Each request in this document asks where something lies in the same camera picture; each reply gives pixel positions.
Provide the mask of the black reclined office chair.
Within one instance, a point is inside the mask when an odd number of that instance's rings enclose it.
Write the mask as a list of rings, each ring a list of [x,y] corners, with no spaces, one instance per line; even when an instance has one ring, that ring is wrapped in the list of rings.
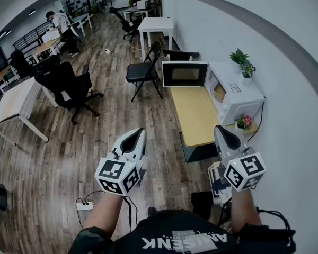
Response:
[[[110,13],[114,14],[115,16],[117,16],[117,18],[119,19],[120,23],[122,24],[122,29],[127,32],[127,34],[125,34],[123,36],[123,39],[125,39],[127,36],[131,36],[129,42],[132,42],[133,38],[136,35],[139,35],[139,29],[138,27],[140,26],[142,19],[137,18],[131,21],[127,21],[119,12],[116,8],[111,7],[109,9]]]

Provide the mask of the white plastic equipment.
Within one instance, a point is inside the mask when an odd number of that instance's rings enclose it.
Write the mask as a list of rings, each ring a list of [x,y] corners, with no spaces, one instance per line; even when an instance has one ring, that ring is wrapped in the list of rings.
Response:
[[[231,185],[224,178],[225,167],[220,162],[214,162],[208,168],[208,177],[211,186],[214,205],[224,205],[231,197]]]

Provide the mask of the person's left forearm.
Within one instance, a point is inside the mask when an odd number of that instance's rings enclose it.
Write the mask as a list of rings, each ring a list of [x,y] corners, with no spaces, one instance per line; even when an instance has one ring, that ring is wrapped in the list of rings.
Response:
[[[86,218],[83,228],[96,227],[111,238],[118,222],[123,196],[103,193],[100,201]]]

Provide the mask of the long white table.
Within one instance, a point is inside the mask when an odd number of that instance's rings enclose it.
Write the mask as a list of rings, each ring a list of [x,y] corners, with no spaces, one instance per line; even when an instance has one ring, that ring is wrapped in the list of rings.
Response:
[[[137,6],[128,8],[123,11],[123,17],[127,21],[131,20],[130,15],[132,14],[144,14],[146,17],[154,16],[154,17],[161,17],[162,16],[162,10],[161,10],[161,4],[151,4],[149,8],[146,9],[139,9]]]

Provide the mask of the white bench table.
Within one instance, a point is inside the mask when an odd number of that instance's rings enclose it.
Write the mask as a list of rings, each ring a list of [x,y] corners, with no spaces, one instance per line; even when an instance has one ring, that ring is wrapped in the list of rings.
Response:
[[[92,28],[91,17],[92,15],[89,13],[80,15],[78,17],[73,18],[70,14],[67,14],[68,19],[71,24],[71,30],[74,33],[74,36],[80,38],[85,37],[84,24],[88,23],[89,27]]]

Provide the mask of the white square table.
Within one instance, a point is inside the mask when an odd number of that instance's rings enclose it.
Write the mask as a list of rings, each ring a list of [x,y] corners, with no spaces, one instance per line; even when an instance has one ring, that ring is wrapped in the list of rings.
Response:
[[[146,32],[148,38],[148,46],[151,47],[151,32],[167,32],[169,35],[169,50],[172,50],[172,32],[173,32],[173,19],[170,17],[146,17],[142,20],[138,27],[140,35],[140,45],[142,51],[142,60],[145,60],[145,44],[144,33]]]

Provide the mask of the person's black printed shirt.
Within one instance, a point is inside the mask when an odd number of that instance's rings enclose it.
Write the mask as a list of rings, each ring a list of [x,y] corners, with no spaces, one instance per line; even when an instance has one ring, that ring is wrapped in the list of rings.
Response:
[[[162,210],[116,241],[97,227],[83,229],[68,254],[237,254],[237,240],[186,210]]]

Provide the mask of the green plant in white pot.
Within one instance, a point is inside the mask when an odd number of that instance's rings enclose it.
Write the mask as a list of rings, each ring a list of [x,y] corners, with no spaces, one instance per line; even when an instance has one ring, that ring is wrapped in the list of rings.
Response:
[[[248,55],[244,54],[239,48],[229,55],[230,59],[236,64],[234,73],[239,74],[245,72],[245,67],[250,63]]]

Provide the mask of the white box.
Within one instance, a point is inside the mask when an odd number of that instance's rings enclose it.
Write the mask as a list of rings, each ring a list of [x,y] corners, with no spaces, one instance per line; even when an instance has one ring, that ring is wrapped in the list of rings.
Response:
[[[58,30],[47,31],[42,37],[44,43],[60,38],[60,33]]]

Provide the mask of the pink flower plant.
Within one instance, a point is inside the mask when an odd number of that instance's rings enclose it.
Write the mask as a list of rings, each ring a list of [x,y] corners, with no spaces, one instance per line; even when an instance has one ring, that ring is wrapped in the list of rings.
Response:
[[[249,130],[252,126],[252,118],[249,115],[240,115],[235,124],[238,129]]]

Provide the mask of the white table with patterned top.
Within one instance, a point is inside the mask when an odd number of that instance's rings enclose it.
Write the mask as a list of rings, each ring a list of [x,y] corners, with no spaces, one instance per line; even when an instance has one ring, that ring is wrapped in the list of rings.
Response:
[[[48,137],[29,121],[29,117],[40,90],[43,90],[44,94],[54,107],[58,107],[58,104],[49,91],[34,78],[30,78],[3,94],[0,101],[0,124],[18,118],[43,141],[47,142]],[[16,142],[6,136],[1,130],[0,135],[10,144],[16,145]]]

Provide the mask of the black folding chair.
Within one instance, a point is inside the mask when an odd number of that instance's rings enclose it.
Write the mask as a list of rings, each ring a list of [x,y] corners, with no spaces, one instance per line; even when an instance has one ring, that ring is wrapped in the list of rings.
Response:
[[[132,97],[131,102],[134,101],[144,82],[147,81],[151,81],[154,84],[160,99],[163,99],[158,88],[160,78],[156,71],[156,63],[160,57],[160,53],[161,43],[159,41],[156,41],[152,45],[149,53],[147,54],[145,60],[142,63],[132,63],[128,66],[126,73],[126,81],[128,83],[132,83],[135,85],[135,94]]]

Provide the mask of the black metal railing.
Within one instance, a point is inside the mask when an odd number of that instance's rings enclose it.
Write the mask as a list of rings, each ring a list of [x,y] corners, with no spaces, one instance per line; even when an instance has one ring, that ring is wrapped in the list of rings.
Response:
[[[46,34],[50,26],[52,26],[52,23],[50,21],[41,24],[40,26],[31,30],[23,37],[18,39],[16,42],[14,42],[13,47],[18,50],[24,50],[34,43],[38,43],[38,45],[41,45],[43,43],[42,36]]]

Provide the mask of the light wooden low table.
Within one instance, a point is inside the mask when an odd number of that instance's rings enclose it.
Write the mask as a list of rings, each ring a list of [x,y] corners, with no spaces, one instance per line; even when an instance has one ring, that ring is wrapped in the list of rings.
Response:
[[[215,142],[218,110],[205,87],[171,87],[184,144],[195,148]]]

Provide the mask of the white microwave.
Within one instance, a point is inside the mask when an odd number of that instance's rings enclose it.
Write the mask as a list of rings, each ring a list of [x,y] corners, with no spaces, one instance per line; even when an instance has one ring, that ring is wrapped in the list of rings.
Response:
[[[253,118],[265,97],[254,83],[242,84],[242,75],[235,74],[233,62],[164,61],[164,87],[205,87],[218,110],[220,125],[230,125],[240,117]]]

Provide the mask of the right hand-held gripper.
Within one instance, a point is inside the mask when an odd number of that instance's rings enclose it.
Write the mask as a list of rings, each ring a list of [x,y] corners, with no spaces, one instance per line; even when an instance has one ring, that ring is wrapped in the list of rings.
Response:
[[[260,153],[248,147],[229,156],[229,149],[236,150],[245,144],[242,131],[217,125],[214,136],[219,156],[225,157],[221,160],[225,167],[223,178],[237,192],[256,186],[267,171]]]

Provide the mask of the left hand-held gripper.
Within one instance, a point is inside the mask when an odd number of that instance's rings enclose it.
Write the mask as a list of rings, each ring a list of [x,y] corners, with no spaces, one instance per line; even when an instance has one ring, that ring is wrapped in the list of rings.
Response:
[[[119,137],[106,157],[100,159],[95,179],[105,192],[128,196],[139,187],[145,174],[142,157],[146,148],[146,130],[137,128]]]

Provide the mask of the person's right forearm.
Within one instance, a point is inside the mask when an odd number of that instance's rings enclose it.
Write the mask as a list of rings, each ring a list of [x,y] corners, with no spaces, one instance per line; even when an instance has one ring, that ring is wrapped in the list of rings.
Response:
[[[232,188],[231,224],[234,233],[238,233],[246,224],[261,225],[250,189],[238,192]]]

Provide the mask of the black chair with patterned cushion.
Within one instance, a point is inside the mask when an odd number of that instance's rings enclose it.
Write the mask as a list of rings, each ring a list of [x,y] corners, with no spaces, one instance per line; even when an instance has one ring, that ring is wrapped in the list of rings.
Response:
[[[198,52],[162,50],[167,61],[194,61],[199,58]]]

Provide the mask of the purple flower plant white pot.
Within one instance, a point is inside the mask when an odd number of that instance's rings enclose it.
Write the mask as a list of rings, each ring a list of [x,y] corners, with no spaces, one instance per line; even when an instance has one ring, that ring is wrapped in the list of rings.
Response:
[[[242,84],[248,85],[252,82],[253,73],[256,71],[256,67],[248,60],[240,64],[242,74]]]

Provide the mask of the wooden top table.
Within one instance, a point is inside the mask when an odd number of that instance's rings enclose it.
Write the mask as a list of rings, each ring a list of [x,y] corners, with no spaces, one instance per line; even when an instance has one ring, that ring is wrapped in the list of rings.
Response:
[[[59,48],[58,48],[58,43],[60,42],[61,38],[56,38],[54,40],[49,40],[46,43],[43,43],[41,46],[37,47],[36,51],[32,54],[33,58],[35,59],[36,63],[39,63],[38,55],[51,51],[53,55],[60,54]]]
[[[8,81],[6,81],[4,79],[4,77],[9,72],[11,72],[14,77],[12,77]],[[6,68],[4,68],[2,71],[0,71],[0,91],[2,92],[2,94],[5,93],[5,91],[3,90],[4,87],[7,87],[11,82],[19,80],[19,79],[20,79],[20,77],[17,74],[17,70],[11,65],[8,65]]]

